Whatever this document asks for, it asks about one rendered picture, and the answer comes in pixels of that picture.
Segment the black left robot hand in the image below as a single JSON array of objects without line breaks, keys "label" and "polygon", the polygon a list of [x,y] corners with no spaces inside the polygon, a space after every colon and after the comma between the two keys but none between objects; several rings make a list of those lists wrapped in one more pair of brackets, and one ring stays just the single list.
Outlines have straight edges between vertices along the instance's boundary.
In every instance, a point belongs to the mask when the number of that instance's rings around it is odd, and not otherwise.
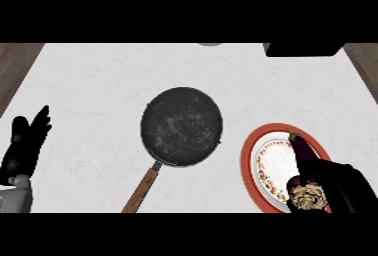
[{"label": "black left robot hand", "polygon": [[51,129],[48,106],[37,113],[32,122],[23,116],[11,121],[10,146],[0,164],[0,185],[11,186],[17,175],[31,177],[37,167],[39,150]]}]

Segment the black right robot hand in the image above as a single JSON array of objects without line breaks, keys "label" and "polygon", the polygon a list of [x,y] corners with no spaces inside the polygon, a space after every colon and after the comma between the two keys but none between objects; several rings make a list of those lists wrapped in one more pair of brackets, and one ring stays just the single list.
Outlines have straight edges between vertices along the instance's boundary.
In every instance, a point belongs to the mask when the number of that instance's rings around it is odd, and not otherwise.
[{"label": "black right robot hand", "polygon": [[378,213],[378,196],[361,172],[350,164],[307,160],[298,168],[299,183],[314,180],[335,214]]}]

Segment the cream frosted cupcake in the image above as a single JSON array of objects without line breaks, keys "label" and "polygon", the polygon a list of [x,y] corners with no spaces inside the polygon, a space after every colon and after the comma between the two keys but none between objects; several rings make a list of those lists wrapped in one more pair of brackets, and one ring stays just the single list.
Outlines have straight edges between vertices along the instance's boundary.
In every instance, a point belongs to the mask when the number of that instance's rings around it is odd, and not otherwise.
[{"label": "cream frosted cupcake", "polygon": [[286,183],[288,201],[286,205],[292,212],[326,211],[329,206],[321,186],[308,181],[299,183],[299,176],[293,176]]}]

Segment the red rimmed floral plate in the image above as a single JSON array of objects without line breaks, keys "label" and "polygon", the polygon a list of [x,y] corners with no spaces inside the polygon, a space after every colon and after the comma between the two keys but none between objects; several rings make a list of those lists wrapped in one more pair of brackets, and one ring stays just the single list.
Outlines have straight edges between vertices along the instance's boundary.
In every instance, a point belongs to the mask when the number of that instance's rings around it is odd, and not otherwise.
[{"label": "red rimmed floral plate", "polygon": [[286,183],[298,175],[290,132],[301,135],[316,156],[329,160],[321,145],[299,128],[270,123],[251,132],[240,151],[240,176],[252,202],[264,213],[289,212]]}]

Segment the purple eggplant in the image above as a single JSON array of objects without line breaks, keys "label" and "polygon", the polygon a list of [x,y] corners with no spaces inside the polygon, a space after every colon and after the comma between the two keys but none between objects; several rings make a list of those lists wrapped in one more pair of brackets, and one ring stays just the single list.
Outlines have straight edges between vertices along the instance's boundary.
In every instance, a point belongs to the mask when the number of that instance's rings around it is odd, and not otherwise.
[{"label": "purple eggplant", "polygon": [[317,175],[314,173],[313,164],[317,160],[317,155],[298,133],[289,132],[288,139],[295,153],[299,178],[304,182],[314,182]]}]

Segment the black appliance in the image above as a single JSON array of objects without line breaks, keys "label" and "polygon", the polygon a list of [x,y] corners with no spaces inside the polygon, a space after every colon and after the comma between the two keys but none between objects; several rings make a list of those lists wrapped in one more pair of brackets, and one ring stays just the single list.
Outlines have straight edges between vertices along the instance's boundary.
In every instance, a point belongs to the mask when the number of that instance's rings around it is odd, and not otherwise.
[{"label": "black appliance", "polygon": [[267,57],[324,57],[333,56],[342,43],[264,43]]}]

